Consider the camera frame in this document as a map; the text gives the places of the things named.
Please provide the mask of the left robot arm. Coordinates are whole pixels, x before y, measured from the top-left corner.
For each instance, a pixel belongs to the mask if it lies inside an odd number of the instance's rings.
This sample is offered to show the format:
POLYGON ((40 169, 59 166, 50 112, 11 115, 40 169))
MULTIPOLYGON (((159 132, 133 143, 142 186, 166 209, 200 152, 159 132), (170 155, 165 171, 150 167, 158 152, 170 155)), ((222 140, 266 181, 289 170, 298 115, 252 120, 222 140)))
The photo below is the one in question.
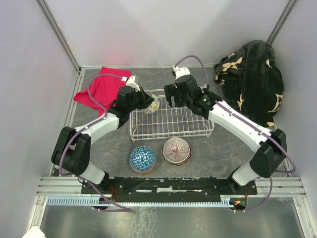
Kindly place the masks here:
POLYGON ((157 98, 142 88, 123 86, 107 112, 97 119, 77 128, 64 127, 58 137, 51 161, 59 166, 60 174, 66 170, 84 180, 92 182, 98 193, 109 189, 108 174, 90 162, 91 145, 111 131, 122 127, 130 113, 136 109, 154 112, 157 98))

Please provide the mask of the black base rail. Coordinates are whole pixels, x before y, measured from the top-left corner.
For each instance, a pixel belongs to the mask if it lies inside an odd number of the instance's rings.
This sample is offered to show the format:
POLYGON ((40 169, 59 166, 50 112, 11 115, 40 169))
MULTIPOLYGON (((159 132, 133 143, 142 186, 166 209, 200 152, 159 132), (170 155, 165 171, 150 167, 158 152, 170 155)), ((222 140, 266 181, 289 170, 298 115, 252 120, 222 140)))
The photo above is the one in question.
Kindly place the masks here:
POLYGON ((245 186, 232 178, 108 178, 105 184, 96 185, 104 195, 114 197, 115 202, 171 203, 171 202, 219 202, 222 195, 243 197, 256 195, 254 181, 245 186))

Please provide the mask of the purple striped bowl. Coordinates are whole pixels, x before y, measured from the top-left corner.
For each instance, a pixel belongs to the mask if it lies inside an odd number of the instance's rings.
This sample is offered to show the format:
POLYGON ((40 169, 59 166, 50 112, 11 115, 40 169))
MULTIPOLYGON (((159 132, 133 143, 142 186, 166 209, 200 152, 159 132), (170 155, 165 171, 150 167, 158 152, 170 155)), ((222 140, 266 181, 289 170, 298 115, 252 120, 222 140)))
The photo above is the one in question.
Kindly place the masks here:
POLYGON ((170 164, 182 165, 191 157, 191 148, 186 140, 172 137, 164 143, 162 155, 170 164))

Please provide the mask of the white paper corner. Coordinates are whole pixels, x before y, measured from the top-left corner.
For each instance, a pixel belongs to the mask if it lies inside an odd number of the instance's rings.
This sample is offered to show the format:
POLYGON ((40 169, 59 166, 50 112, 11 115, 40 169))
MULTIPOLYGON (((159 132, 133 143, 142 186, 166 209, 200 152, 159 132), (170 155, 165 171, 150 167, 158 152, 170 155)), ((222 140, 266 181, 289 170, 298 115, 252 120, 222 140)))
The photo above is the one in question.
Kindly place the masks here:
POLYGON ((32 226, 22 238, 46 238, 38 226, 32 226))

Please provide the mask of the white wire dish rack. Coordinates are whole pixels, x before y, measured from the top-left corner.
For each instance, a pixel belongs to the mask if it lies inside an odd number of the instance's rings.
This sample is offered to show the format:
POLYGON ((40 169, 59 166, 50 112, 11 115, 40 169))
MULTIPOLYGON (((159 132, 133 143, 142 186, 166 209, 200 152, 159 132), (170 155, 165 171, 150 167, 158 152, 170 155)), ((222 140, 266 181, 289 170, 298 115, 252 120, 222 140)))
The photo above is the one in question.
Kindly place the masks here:
POLYGON ((164 90, 147 90, 159 101, 159 108, 152 114, 136 109, 130 113, 129 132, 133 142, 171 137, 209 137, 214 129, 210 120, 193 114, 187 107, 170 108, 164 90))

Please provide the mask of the floral orange green bowl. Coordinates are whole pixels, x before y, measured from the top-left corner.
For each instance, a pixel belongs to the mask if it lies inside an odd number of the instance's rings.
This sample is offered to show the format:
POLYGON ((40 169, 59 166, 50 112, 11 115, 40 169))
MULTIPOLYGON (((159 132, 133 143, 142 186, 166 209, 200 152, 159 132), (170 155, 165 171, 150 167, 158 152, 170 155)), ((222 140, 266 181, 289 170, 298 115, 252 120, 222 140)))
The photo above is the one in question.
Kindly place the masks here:
POLYGON ((160 105, 157 96, 153 92, 151 92, 150 96, 154 99, 154 101, 151 102, 151 104, 146 109, 144 109, 144 114, 146 115, 153 114, 160 105))

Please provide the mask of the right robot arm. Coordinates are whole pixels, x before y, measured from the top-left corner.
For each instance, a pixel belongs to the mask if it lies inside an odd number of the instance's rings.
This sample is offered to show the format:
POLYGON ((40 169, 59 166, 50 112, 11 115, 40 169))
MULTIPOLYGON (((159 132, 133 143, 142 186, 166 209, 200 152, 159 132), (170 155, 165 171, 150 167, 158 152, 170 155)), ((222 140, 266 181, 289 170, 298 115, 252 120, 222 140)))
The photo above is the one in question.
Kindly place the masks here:
POLYGON ((231 193, 238 194, 245 185, 259 177, 269 178, 287 157, 285 133, 264 128, 232 109, 209 87, 200 88, 191 75, 181 76, 164 87, 170 107, 187 107, 192 113, 224 127, 241 139, 253 152, 253 158, 236 169, 227 182, 231 193))

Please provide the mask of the red rimmed bowl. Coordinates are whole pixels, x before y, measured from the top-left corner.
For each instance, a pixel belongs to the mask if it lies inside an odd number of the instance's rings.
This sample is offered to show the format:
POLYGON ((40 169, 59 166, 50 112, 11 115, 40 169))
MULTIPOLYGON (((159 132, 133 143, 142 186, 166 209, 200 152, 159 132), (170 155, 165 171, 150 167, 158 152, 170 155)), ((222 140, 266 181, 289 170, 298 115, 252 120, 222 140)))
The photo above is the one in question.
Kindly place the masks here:
POLYGON ((152 170, 154 169, 154 167, 148 169, 148 170, 144 170, 144 171, 141 171, 141 170, 137 170, 136 168, 132 167, 132 170, 138 174, 148 174, 149 172, 151 172, 152 170))

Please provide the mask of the black floral blanket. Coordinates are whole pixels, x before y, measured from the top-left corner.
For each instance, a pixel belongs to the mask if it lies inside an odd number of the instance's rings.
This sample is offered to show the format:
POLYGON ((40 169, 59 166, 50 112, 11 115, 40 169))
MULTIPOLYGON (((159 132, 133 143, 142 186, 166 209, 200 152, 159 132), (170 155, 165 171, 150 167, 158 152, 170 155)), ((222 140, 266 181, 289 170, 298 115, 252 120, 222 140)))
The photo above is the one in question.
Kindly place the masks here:
POLYGON ((214 81, 227 104, 263 127, 274 126, 283 100, 284 83, 275 60, 271 44, 254 40, 214 66, 214 81))

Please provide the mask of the red folded t-shirt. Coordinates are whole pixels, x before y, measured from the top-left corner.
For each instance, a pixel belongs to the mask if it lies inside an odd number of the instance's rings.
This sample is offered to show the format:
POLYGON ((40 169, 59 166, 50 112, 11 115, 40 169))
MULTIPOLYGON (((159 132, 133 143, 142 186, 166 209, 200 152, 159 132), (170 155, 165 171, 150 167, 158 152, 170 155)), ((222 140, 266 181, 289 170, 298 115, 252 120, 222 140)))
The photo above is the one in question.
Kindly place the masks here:
MULTIPOLYGON (((90 86, 92 97, 106 110, 108 110, 112 102, 116 100, 120 87, 125 86, 125 83, 121 81, 121 78, 124 76, 129 78, 131 76, 131 72, 129 70, 102 67, 99 75, 100 74, 113 74, 119 76, 119 78, 106 75, 99 76, 90 86)), ((97 110, 99 117, 104 113, 102 107, 90 98, 88 87, 86 87, 84 91, 78 92, 74 96, 73 100, 84 106, 97 110)))

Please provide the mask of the blue triangle pattern bowl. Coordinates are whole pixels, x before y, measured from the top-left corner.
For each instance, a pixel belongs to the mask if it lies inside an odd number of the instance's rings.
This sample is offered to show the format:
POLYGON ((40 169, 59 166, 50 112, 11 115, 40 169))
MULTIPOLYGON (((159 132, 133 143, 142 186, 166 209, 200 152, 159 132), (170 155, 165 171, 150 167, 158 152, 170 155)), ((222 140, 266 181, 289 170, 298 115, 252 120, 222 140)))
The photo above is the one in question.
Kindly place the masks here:
POLYGON ((153 149, 147 146, 135 148, 129 157, 130 167, 137 170, 148 170, 155 166, 156 154, 153 149))

